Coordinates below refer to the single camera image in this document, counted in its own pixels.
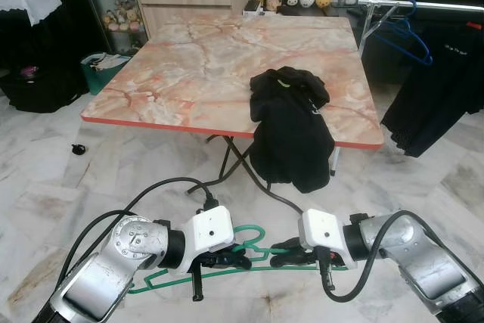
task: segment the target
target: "white tile floor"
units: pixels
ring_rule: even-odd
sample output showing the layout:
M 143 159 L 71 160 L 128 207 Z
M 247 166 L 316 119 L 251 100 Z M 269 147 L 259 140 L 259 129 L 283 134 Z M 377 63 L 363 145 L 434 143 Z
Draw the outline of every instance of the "white tile floor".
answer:
M 391 85 L 372 90 L 382 116 L 396 90 Z M 123 207 L 161 179 L 209 180 L 218 173 L 221 140 L 205 144 L 202 135 L 82 123 L 79 112 L 90 99 L 85 95 L 39 115 L 17 111 L 0 96 L 0 323 L 32 320 L 48 299 L 67 249 L 93 217 Z M 337 176 L 320 191 L 301 195 L 290 185 L 274 191 L 345 222 L 351 213 L 413 210 L 484 278 L 484 113 L 463 117 L 418 159 L 402 155 L 388 135 L 386 140 L 377 152 L 343 150 Z M 88 152 L 71 154 L 73 142 Z M 135 212 L 179 224 L 203 202 L 201 192 L 185 195 L 187 187 L 160 188 Z M 242 170 L 211 189 L 235 225 L 266 229 L 265 246 L 297 235 L 295 212 L 257 190 Z M 335 273 L 337 293 L 348 291 L 358 274 Z M 129 295 L 110 321 L 436 321 L 390 261 L 378 261 L 360 296 L 347 304 L 324 296 L 316 272 L 229 275 L 204 281 L 204 293 L 202 303 L 191 302 L 189 284 Z

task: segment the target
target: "folding table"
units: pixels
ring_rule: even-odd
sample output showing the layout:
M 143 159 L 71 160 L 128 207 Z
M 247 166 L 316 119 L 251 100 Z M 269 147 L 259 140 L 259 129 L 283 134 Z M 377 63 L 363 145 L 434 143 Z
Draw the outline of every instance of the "folding table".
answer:
M 252 138 L 250 78 L 291 66 L 319 76 L 330 95 L 321 108 L 337 148 L 378 149 L 383 134 L 349 21 L 343 17 L 174 18 L 84 109 L 93 123 L 220 135 L 227 150 L 220 183 L 242 165 L 269 196 L 234 137 Z M 237 157 L 225 172 L 228 155 Z

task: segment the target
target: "black garment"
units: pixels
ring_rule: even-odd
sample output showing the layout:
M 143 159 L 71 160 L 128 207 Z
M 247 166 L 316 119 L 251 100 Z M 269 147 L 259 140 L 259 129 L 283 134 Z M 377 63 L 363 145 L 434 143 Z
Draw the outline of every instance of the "black garment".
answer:
M 470 26 L 432 26 L 422 35 L 430 67 L 417 66 L 382 120 L 397 147 L 419 157 L 464 113 L 484 106 L 482 31 Z
M 255 171 L 270 183 L 292 182 L 302 193 L 324 187 L 334 140 L 318 112 L 330 100 L 321 79 L 282 67 L 253 77 L 250 89 L 250 118 L 261 122 L 249 154 Z

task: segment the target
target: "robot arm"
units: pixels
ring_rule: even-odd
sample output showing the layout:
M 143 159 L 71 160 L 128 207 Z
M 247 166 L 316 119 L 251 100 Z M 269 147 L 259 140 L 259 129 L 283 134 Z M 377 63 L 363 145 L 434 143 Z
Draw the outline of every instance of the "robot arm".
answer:
M 324 292 L 337 302 L 353 299 L 364 287 L 375 258 L 389 258 L 423 304 L 444 323 L 484 322 L 484 290 L 479 279 L 450 253 L 418 216 L 353 215 L 343 225 L 334 215 L 307 210 L 299 220 L 299 237 L 274 245 L 285 249 L 271 265 L 314 264 L 318 260 Z M 63 280 L 34 319 L 35 323 L 106 322 L 132 286 L 139 269 L 168 268 L 173 275 L 191 273 L 194 301 L 203 299 L 200 266 L 250 269 L 245 251 L 233 253 L 229 211 L 217 206 L 197 214 L 179 230 L 167 221 L 122 218 L 99 253 L 92 254 Z M 355 289 L 334 295 L 330 268 L 354 269 L 366 260 Z
M 200 264 L 194 260 L 232 245 L 233 240 L 230 213 L 223 206 L 197 214 L 180 230 L 172 230 L 167 221 L 124 217 L 101 251 L 81 262 L 64 279 L 34 322 L 106 322 L 127 294 L 134 274 L 157 266 L 170 268 L 174 275 L 190 272 L 194 300 L 202 300 Z M 249 260 L 244 262 L 249 269 Z
M 299 221 L 300 243 L 315 251 L 324 291 L 331 299 L 342 303 L 355 294 L 338 297 L 330 292 L 333 283 L 327 263 L 329 256 L 324 258 L 325 252 L 338 253 L 346 267 L 353 269 L 355 261 L 371 258 L 372 247 L 377 242 L 376 257 L 389 258 L 398 264 L 402 277 L 438 320 L 484 321 L 482 286 L 456 256 L 427 236 L 431 235 L 431 229 L 424 230 L 427 224 L 418 216 L 400 211 L 393 216 L 371 219 L 366 215 L 353 215 L 351 220 L 351 225 L 343 226 L 334 215 L 308 210 Z

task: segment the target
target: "clothes rack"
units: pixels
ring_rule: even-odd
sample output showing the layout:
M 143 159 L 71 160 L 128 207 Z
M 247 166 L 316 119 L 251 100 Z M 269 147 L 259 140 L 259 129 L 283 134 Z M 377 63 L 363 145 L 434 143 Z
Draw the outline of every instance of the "clothes rack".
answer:
M 426 3 L 426 2 L 408 2 L 400 0 L 358 0 L 358 5 L 366 5 L 368 7 L 365 25 L 363 26 L 363 33 L 361 34 L 360 46 L 358 47 L 358 52 L 360 57 L 363 55 L 365 49 L 366 40 L 371 34 L 373 34 L 382 23 L 388 19 L 397 8 L 421 8 L 421 9 L 435 9 L 441 11 L 467 11 L 467 12 L 479 12 L 484 16 L 483 7 L 475 7 L 472 5 L 457 5 L 457 4 L 441 4 L 441 3 Z M 391 7 L 382 18 L 376 22 L 371 28 L 371 18 L 373 17 L 375 8 L 379 7 Z

